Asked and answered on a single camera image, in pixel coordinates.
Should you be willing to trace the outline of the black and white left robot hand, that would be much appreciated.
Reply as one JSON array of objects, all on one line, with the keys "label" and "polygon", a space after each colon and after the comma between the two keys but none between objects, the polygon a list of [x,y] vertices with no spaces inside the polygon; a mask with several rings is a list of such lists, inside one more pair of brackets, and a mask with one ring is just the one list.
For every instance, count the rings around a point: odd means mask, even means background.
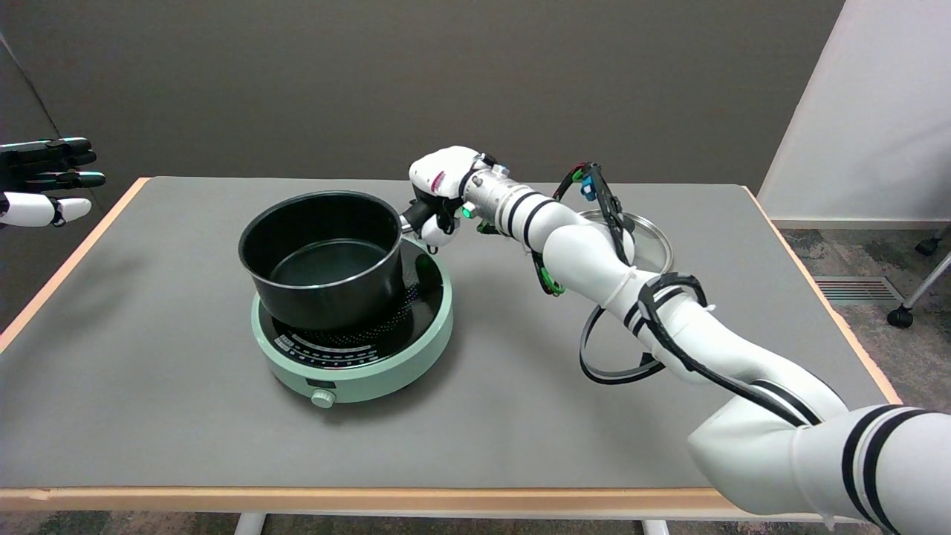
[{"label": "black and white left robot hand", "polygon": [[50,192],[105,185],[103,173],[81,170],[96,159],[92,143],[85,137],[3,143],[2,226],[61,227],[89,214],[91,200],[57,198]]}]

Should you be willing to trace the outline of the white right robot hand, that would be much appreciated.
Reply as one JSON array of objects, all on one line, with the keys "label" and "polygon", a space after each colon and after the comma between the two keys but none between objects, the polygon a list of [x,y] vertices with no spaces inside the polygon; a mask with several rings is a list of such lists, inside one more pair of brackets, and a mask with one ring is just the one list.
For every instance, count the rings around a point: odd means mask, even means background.
[{"label": "white right robot hand", "polygon": [[421,243],[435,250],[452,241],[465,203],[465,183],[495,163],[486,153],[465,146],[439,149],[412,163],[409,179],[415,199],[402,216]]}]

